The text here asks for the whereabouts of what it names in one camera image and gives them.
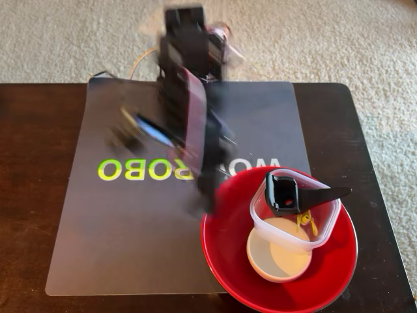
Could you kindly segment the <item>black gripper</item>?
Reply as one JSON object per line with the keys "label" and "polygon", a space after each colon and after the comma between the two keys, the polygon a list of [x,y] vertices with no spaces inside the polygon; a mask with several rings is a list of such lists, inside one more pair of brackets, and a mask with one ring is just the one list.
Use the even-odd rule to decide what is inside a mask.
{"label": "black gripper", "polygon": [[237,150],[233,131],[212,110],[207,113],[203,163],[201,175],[197,177],[196,187],[202,199],[213,202],[218,197],[220,185],[228,179],[224,166]]}

